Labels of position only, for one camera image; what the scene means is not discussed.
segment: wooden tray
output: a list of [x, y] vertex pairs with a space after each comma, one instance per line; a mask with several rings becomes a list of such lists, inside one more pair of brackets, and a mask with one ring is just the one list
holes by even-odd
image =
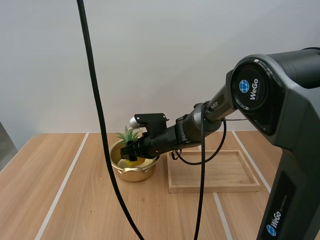
[[[215, 151], [206, 150], [205, 158]], [[199, 193], [201, 165], [188, 165], [166, 155], [169, 193]], [[183, 150], [181, 156], [188, 162], [200, 162], [201, 151]], [[258, 192], [260, 184], [243, 154], [238, 150], [220, 150], [205, 164], [205, 193]]]

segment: wooden table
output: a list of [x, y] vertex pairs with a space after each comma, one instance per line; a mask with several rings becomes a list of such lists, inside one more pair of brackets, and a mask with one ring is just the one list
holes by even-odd
[[[206, 138], [215, 150], [222, 132]], [[109, 145], [117, 140], [108, 134]], [[229, 131], [223, 150], [240, 150], [260, 192], [206, 193], [200, 240], [254, 240], [281, 150], [257, 131]], [[199, 195], [168, 193], [165, 154], [142, 182], [117, 179], [146, 240], [193, 239]], [[99, 133], [33, 137], [0, 172], [0, 240], [136, 240], [114, 193]]]

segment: pineapple leaves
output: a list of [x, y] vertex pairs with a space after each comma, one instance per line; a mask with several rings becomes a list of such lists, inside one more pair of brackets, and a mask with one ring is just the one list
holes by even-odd
[[134, 130], [134, 128], [128, 129], [127, 126], [125, 126], [124, 133], [117, 133], [117, 136], [122, 139], [124, 143], [135, 141], [138, 139], [139, 132], [134, 132]]
[[134, 140], [138, 139], [138, 134], [139, 134], [138, 131], [135, 132], [135, 133], [132, 135], [132, 139], [134, 139]]

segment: golden pot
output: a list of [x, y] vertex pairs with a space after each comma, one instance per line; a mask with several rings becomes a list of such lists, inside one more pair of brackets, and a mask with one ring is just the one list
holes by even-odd
[[118, 141], [110, 149], [111, 164], [115, 173], [119, 178], [128, 182], [139, 182], [149, 178], [155, 171], [159, 156], [153, 159], [146, 159], [144, 163], [139, 166], [130, 167], [124, 159], [121, 159], [120, 149], [125, 147], [121, 142], [121, 140]]

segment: blue circular logo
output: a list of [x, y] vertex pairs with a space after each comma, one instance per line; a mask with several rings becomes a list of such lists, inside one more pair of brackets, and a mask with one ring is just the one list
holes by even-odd
[[246, 94], [250, 89], [249, 82], [247, 80], [241, 80], [239, 83], [239, 89], [242, 93]]
[[268, 233], [270, 233], [270, 235], [273, 236], [273, 237], [277, 235], [276, 230], [275, 230], [274, 227], [271, 226], [271, 225], [267, 225], [267, 226], [266, 226], [266, 230], [267, 230]]

